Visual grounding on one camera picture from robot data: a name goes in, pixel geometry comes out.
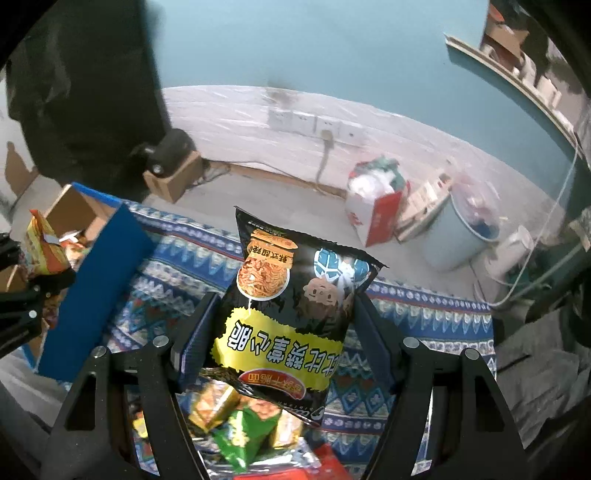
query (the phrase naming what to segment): electrical outlet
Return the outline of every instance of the electrical outlet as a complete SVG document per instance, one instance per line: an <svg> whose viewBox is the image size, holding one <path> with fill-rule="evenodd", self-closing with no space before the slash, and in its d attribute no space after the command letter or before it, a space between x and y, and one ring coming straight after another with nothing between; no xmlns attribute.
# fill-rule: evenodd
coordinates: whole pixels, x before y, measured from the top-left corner
<svg viewBox="0 0 591 480"><path fill-rule="evenodd" d="M324 138L322 136L323 130L328 130L333 135L333 139L336 141L339 137L341 121L337 118L329 116L319 116L316 119L316 136Z"/></svg>
<svg viewBox="0 0 591 480"><path fill-rule="evenodd" d="M293 112L291 110L282 110L280 108L269 108L269 127L273 130L291 132L291 119Z"/></svg>
<svg viewBox="0 0 591 480"><path fill-rule="evenodd" d="M340 124L338 141L360 147L365 141L365 129L362 125L343 121Z"/></svg>
<svg viewBox="0 0 591 480"><path fill-rule="evenodd" d="M293 112L291 131L296 134L313 137L316 129L316 116L311 113Z"/></svg>

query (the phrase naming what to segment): trash bin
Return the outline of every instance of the trash bin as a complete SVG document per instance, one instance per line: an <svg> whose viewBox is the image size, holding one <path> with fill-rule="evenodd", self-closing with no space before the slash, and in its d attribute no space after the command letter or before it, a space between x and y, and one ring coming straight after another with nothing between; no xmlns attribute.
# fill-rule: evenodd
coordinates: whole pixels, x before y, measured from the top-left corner
<svg viewBox="0 0 591 480"><path fill-rule="evenodd" d="M482 252L498 239L498 228L491 228L491 238L477 233L459 213L457 200L450 195L423 239L423 256L439 272L453 270Z"/></svg>

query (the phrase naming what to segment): shelf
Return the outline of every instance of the shelf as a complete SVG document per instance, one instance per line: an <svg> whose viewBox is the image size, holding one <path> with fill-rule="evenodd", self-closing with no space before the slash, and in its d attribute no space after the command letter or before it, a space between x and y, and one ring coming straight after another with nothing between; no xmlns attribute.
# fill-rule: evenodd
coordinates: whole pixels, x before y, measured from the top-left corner
<svg viewBox="0 0 591 480"><path fill-rule="evenodd" d="M550 121L556 126L556 128L564 135L566 140L575 148L576 139L573 134L571 134L563 124L554 116L554 113L548 106L532 91L529 90L523 83L515 78L512 73L507 70L503 65L495 62L494 60L490 59L486 55L484 55L480 50L474 48L467 43L463 42L459 38L452 37L451 35L445 36L446 44L448 47L454 48L461 52L464 52L466 55L472 57L474 60L482 63L484 66L489 67L491 70L499 74L500 77L503 77L507 82L509 82L513 87L518 89L523 95L525 95L528 99L530 99L537 107L544 112L544 114L550 119Z"/></svg>

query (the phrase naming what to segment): wall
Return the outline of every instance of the wall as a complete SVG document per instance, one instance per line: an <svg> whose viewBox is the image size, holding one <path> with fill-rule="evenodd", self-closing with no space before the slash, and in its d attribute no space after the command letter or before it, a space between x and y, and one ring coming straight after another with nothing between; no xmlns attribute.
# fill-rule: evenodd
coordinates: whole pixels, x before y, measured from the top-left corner
<svg viewBox="0 0 591 480"><path fill-rule="evenodd" d="M8 116L6 80L0 73L0 232L11 228L11 209L37 176L21 124Z"/></svg>
<svg viewBox="0 0 591 480"><path fill-rule="evenodd" d="M508 219L501 235L525 225L536 232L553 201L534 183L501 160L441 130L409 117L385 112L364 103L316 93L249 86L189 86L164 89L171 122L186 130L206 158L283 172L314 182L323 155L319 138L274 131L267 125L270 105L327 115L364 126L363 147L336 143L321 184L345 188L349 172L363 160L381 154L399 159L406 178L415 184L433 177L448 161L495 185ZM554 225L564 211L557 209Z"/></svg>
<svg viewBox="0 0 591 480"><path fill-rule="evenodd" d="M486 0L150 0L164 87L279 86L367 103L499 158L555 196L572 148L504 80L448 51L478 45Z"/></svg>

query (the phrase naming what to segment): cardboard box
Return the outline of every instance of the cardboard box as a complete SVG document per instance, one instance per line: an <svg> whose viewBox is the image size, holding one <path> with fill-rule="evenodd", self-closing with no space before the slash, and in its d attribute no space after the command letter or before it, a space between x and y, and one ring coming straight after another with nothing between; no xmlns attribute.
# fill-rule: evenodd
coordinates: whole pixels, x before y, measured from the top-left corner
<svg viewBox="0 0 591 480"><path fill-rule="evenodd" d="M175 203L195 180L203 175L203 161L199 152L192 152L170 177L159 178L150 171L144 180L150 191L170 203Z"/></svg>
<svg viewBox="0 0 591 480"><path fill-rule="evenodd" d="M405 191L389 193L375 200L347 192L345 210L364 247L387 242L394 235L398 209Z"/></svg>
<svg viewBox="0 0 591 480"><path fill-rule="evenodd" d="M486 22L484 41L495 49L501 64L512 70L521 61L521 44L528 34L527 30L509 31L502 24L497 24L489 18Z"/></svg>
<svg viewBox="0 0 591 480"><path fill-rule="evenodd" d="M60 304L57 326L24 346L25 356L45 377L74 381L90 351L100 343L112 309L154 243L121 199L80 184L66 186L46 212L58 237L82 230L92 249ZM2 288L18 291L26 283L12 269Z"/></svg>

